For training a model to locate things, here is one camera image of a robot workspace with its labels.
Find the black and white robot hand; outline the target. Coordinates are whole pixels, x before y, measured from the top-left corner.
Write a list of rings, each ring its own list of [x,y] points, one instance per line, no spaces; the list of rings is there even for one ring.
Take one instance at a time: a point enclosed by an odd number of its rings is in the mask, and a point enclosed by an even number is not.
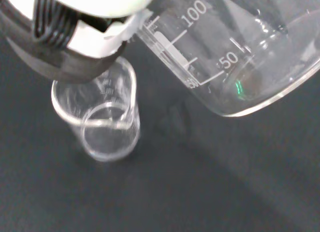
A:
[[[33,71],[80,84],[104,73],[154,0],[0,0],[0,31]]]

